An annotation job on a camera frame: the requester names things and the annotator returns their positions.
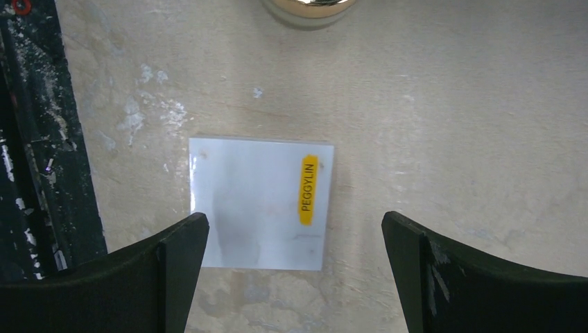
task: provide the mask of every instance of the red ring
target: red ring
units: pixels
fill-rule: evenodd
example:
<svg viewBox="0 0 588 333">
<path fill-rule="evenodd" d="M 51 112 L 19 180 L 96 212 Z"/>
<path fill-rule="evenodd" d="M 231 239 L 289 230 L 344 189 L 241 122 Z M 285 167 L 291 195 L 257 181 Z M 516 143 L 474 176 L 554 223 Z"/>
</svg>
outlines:
<svg viewBox="0 0 588 333">
<path fill-rule="evenodd" d="M 31 8 L 33 7 L 31 5 L 31 1 L 30 0 L 20 0 L 23 2 L 24 4 L 24 8 L 20 9 L 19 7 L 19 0 L 12 0 L 12 7 L 15 9 L 15 13 L 17 15 L 28 15 L 31 12 Z"/>
</svg>

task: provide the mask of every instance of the yellow sticker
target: yellow sticker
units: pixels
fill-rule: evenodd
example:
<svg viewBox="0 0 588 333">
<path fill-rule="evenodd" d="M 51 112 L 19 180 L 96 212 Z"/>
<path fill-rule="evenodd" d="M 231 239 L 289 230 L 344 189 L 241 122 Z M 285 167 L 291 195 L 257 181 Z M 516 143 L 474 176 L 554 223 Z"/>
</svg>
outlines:
<svg viewBox="0 0 588 333">
<path fill-rule="evenodd" d="M 302 225 L 312 225 L 317 176 L 318 156 L 308 155 L 302 159 L 302 169 L 300 171 L 298 215 L 300 215 L 300 224 Z"/>
</svg>

